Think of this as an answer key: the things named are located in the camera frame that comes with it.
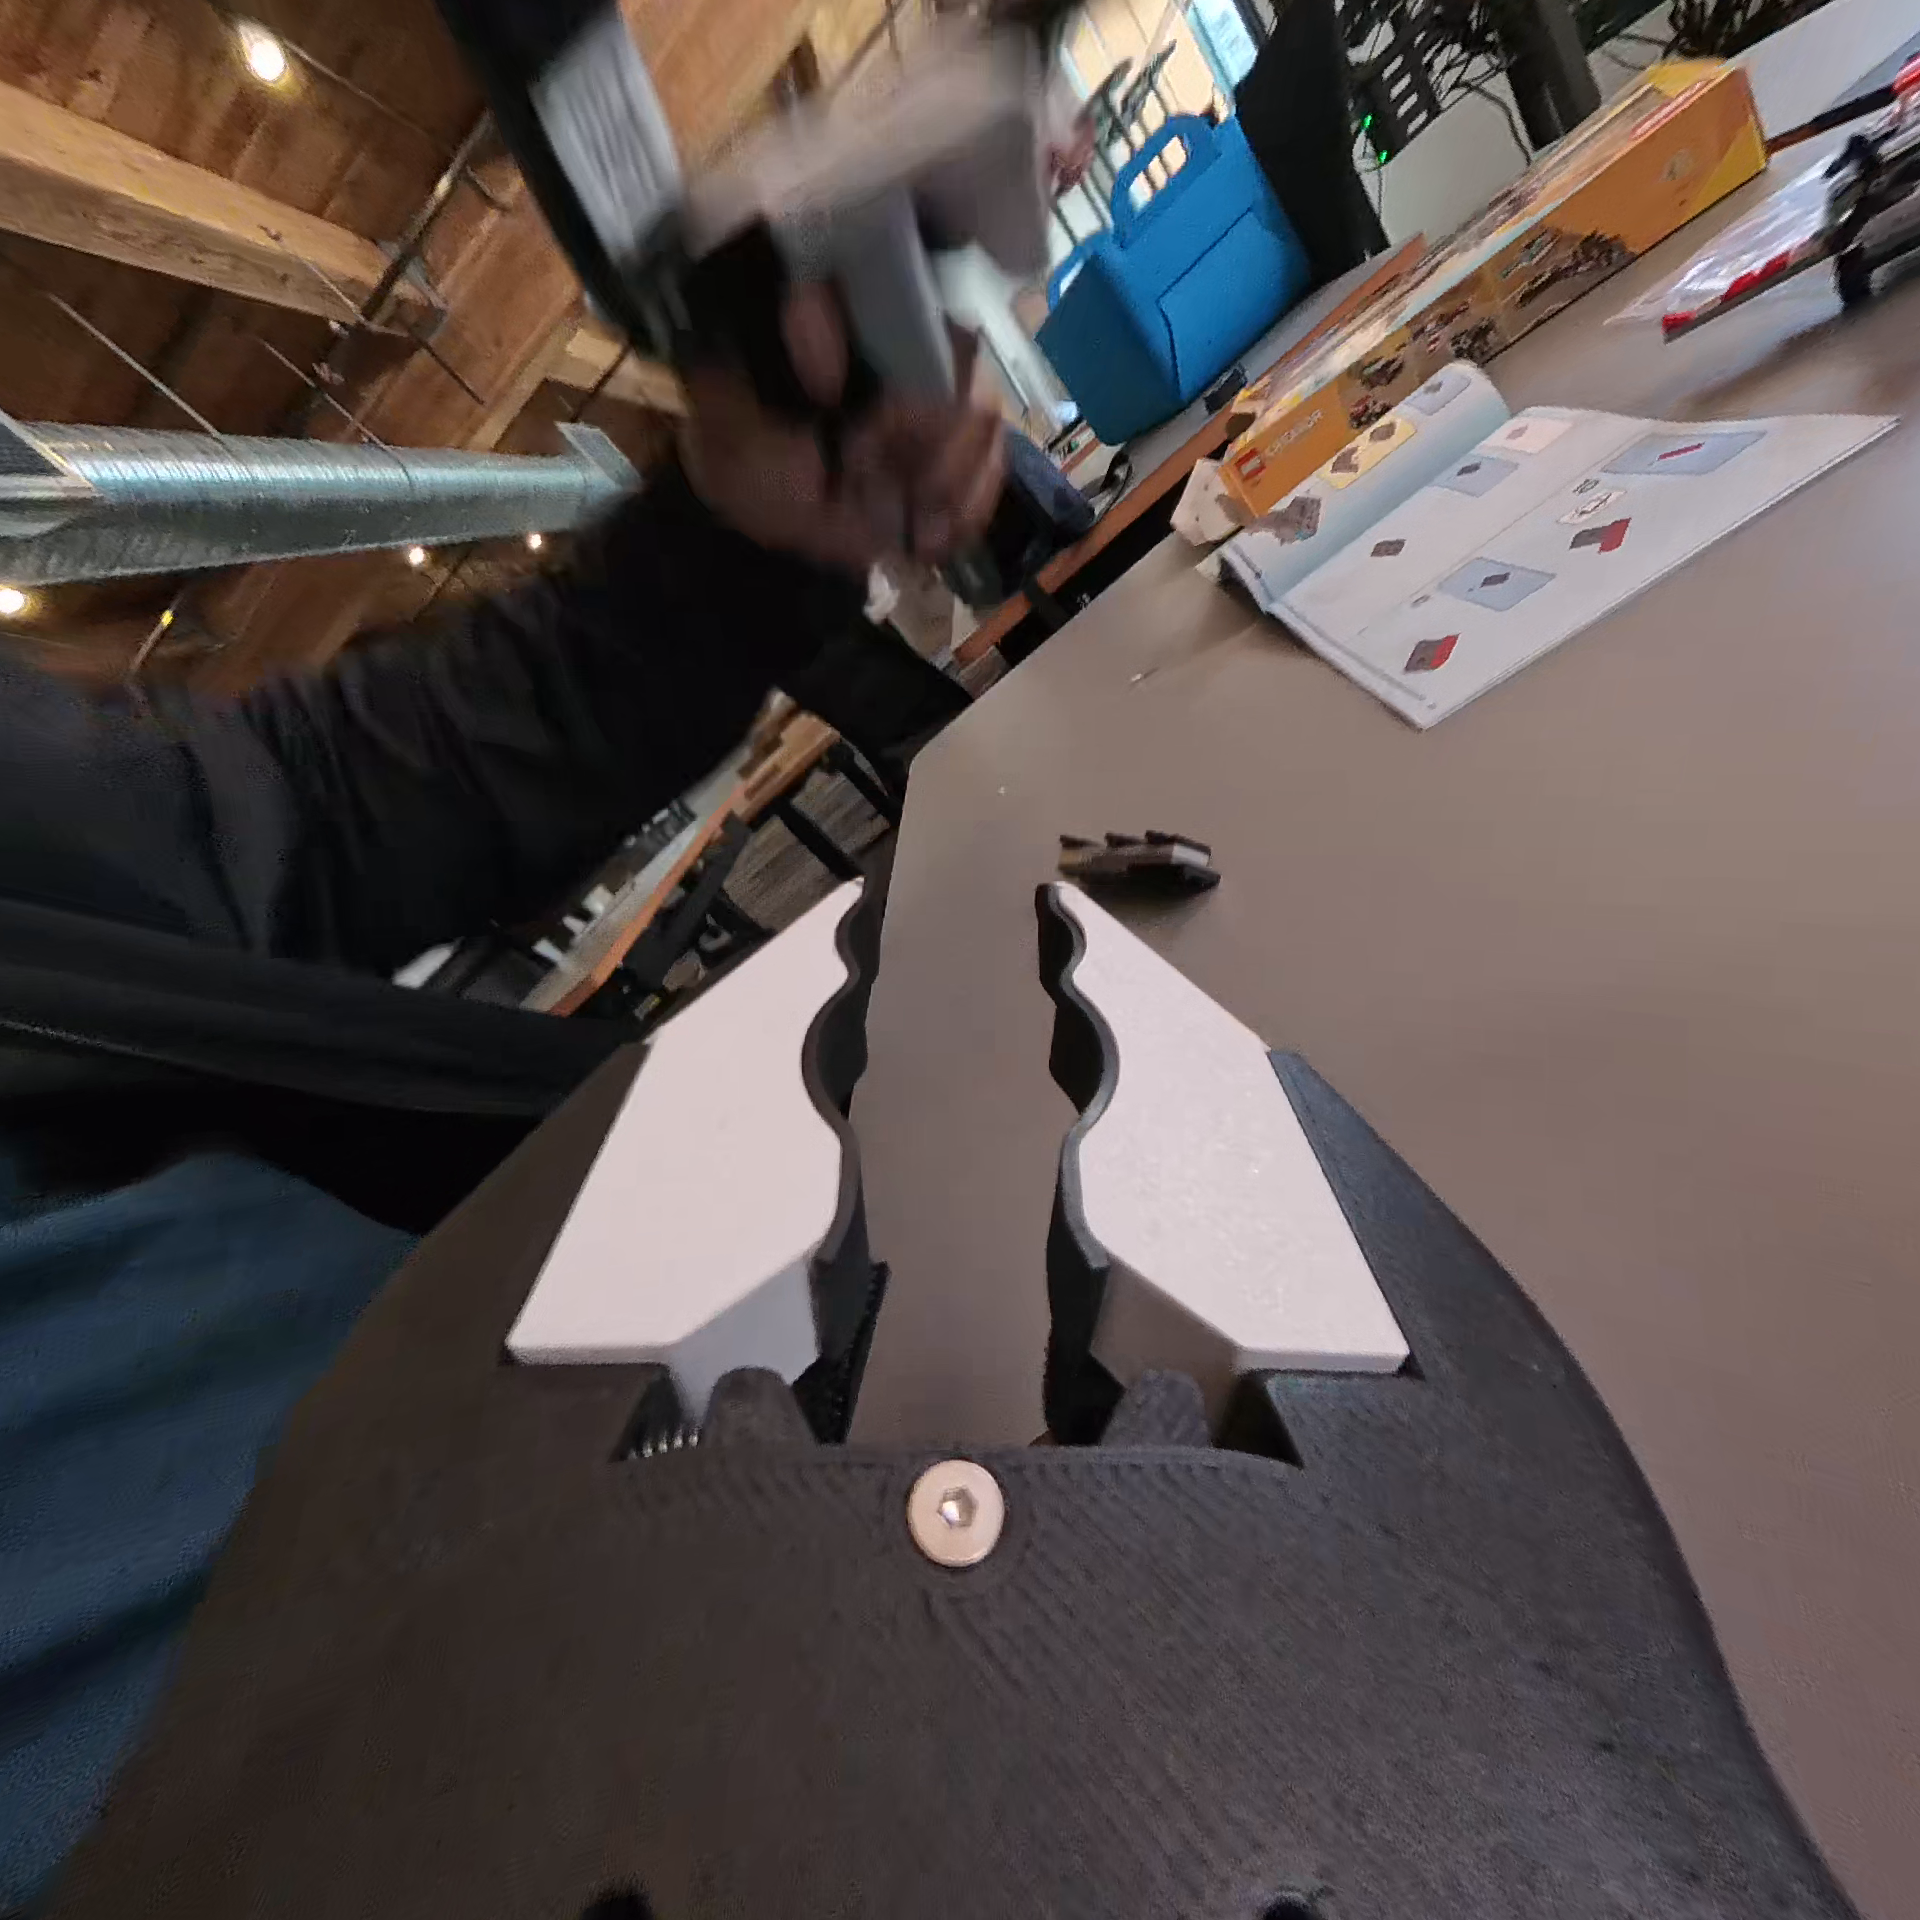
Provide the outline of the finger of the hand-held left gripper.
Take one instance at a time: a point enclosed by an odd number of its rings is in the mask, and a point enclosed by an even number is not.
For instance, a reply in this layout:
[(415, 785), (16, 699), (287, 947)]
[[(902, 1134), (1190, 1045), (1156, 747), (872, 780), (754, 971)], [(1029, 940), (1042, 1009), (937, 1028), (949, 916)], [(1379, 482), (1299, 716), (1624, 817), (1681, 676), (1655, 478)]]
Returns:
[(689, 180), (686, 260), (768, 228), (803, 271), (915, 266), (915, 167), (915, 127), (762, 127)]
[(923, 144), (971, 136), (1054, 200), (1090, 162), (1090, 109), (1062, 70), (1067, 36), (1067, 26), (927, 26), (885, 107)]

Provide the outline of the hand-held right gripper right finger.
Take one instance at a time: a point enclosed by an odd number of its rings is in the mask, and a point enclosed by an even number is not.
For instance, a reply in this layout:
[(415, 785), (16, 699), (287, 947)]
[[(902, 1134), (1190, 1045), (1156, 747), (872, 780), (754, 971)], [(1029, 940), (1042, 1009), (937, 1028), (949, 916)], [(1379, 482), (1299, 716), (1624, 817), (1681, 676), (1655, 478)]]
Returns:
[(1261, 1034), (1068, 880), (1035, 899), (1068, 1096), (1047, 1236), (1047, 1433), (1149, 1374), (1222, 1433), (1242, 1381), (1401, 1374), (1413, 1347)]

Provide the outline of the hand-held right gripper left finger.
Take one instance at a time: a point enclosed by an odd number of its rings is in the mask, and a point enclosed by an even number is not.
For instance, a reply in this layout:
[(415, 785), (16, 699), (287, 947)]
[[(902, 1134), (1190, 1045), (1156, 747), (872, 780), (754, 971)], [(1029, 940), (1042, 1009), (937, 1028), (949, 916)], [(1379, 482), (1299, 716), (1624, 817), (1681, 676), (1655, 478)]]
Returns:
[(685, 1429), (758, 1371), (848, 1441), (889, 1285), (853, 1134), (880, 918), (841, 884), (642, 1047), (505, 1337), (514, 1365), (652, 1366)]

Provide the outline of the dark brick plate piece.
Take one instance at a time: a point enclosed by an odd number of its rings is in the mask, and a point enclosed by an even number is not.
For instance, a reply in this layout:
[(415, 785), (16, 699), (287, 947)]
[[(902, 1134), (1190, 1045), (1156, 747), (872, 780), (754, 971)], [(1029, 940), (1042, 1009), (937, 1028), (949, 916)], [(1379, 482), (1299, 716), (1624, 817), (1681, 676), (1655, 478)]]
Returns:
[(1188, 899), (1222, 882), (1213, 847), (1181, 832), (1059, 837), (1059, 879), (1092, 896)]

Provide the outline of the brick building instruction booklet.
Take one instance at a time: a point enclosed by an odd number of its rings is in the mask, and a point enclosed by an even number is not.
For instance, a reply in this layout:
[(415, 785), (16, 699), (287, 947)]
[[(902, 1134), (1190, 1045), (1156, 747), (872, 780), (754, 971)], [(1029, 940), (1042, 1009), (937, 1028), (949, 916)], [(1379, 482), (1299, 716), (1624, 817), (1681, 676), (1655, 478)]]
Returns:
[(1512, 411), (1455, 361), (1229, 538), (1213, 578), (1430, 730), (1896, 426)]

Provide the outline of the person's left forearm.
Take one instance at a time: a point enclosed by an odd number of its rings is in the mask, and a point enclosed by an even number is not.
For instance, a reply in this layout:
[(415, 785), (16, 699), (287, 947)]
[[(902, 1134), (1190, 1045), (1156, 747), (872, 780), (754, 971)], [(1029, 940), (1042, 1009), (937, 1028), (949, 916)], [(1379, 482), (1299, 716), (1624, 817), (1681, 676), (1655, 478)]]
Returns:
[(775, 695), (905, 771), (973, 699), (864, 617), (864, 576), (730, 531), (674, 467), (553, 574), (312, 676), (187, 697), (155, 741), (143, 913), (391, 975), (557, 906), (738, 752)]

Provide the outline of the person's left hand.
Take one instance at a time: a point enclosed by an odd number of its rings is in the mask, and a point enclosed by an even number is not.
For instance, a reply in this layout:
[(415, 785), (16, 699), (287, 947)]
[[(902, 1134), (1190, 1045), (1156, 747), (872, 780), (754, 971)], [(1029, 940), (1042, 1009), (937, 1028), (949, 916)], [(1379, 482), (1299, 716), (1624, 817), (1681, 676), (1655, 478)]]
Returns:
[(883, 393), (843, 429), (837, 452), (818, 424), (841, 413), (850, 376), (837, 291), (792, 285), (780, 338), (808, 396), (805, 419), (770, 408), (732, 362), (685, 372), (681, 461), (708, 511), (762, 549), (853, 574), (971, 554), (1006, 473), (1005, 419), (974, 393), (976, 338), (952, 336), (956, 396)]

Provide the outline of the wooden ceiling beam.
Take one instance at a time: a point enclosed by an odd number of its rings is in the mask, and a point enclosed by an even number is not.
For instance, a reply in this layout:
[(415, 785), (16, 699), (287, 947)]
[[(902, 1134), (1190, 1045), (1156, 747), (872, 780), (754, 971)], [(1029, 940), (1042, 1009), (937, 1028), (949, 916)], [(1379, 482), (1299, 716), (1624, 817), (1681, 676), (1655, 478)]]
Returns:
[(340, 325), (364, 310), (393, 269), (349, 228), (10, 85), (2, 230)]

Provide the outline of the wooden-edged background table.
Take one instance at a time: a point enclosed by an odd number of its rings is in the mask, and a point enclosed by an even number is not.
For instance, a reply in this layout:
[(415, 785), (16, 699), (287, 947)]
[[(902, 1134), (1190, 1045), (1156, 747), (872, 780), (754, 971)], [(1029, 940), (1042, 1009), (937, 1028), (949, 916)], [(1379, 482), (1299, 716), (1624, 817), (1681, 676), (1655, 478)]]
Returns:
[(1299, 369), (1328, 335), (1404, 285), (1427, 257), (1429, 239), (1415, 233), (1328, 282), (1263, 335), (1213, 391), (1131, 440), (1118, 452), (1129, 469), (1125, 486), (1095, 528), (1040, 564), (1023, 589), (983, 615), (971, 634), (954, 639), (951, 667), (966, 676), (991, 658), (1016, 664), (1078, 618), (1168, 534), (1190, 471), (1215, 461), (1261, 413), (1261, 398), (1239, 398), (1242, 384), (1263, 386), (1276, 372)]

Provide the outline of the yellow brick set box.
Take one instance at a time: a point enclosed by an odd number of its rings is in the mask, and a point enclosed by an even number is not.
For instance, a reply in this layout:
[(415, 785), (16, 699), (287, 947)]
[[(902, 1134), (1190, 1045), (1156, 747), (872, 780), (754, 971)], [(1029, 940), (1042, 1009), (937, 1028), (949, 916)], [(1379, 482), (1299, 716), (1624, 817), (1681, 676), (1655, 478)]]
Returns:
[(1489, 369), (1764, 169), (1749, 73), (1658, 63), (1425, 259), (1372, 277), (1237, 402), (1251, 423), (1219, 463), (1232, 515), (1275, 511), (1430, 376)]

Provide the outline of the person's leg in jeans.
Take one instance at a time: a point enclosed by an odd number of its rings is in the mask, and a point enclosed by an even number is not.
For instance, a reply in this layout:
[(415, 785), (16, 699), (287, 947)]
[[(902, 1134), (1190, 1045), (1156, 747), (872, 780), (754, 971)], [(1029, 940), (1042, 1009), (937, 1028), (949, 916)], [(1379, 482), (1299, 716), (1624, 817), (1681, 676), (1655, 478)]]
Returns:
[(103, 1813), (264, 1457), (416, 1245), (235, 1155), (60, 1192), (4, 1153), (4, 1917)]

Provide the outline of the clear plastic parts bag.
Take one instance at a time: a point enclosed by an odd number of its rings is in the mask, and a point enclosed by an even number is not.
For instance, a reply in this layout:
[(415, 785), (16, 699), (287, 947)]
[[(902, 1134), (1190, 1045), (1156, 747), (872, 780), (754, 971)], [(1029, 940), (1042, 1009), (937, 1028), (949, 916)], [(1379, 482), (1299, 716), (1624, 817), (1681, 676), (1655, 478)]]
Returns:
[(1667, 341), (1683, 338), (1795, 279), (1834, 269), (1859, 246), (1860, 235), (1841, 235), (1814, 205), (1768, 202), (1720, 230), (1677, 274), (1629, 300), (1604, 325), (1657, 327)]

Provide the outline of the black red brick model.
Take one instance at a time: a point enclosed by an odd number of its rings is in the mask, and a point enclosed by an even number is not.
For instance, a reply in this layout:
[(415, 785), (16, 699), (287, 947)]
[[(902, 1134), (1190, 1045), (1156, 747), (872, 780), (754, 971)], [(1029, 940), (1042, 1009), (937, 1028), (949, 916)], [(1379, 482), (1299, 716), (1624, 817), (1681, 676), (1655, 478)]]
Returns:
[(1918, 255), (1918, 92), (1899, 92), (1865, 133), (1848, 138), (1826, 173), (1826, 259), (1845, 310), (1875, 295), (1875, 280)]

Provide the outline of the silver metal duct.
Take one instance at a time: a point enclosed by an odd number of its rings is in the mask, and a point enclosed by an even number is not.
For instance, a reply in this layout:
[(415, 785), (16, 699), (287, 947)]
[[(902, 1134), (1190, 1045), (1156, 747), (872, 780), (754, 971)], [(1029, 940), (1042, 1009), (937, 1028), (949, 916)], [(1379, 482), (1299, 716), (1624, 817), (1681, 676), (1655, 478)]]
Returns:
[(156, 578), (572, 532), (640, 486), (599, 429), (562, 455), (2, 419), (2, 583)]

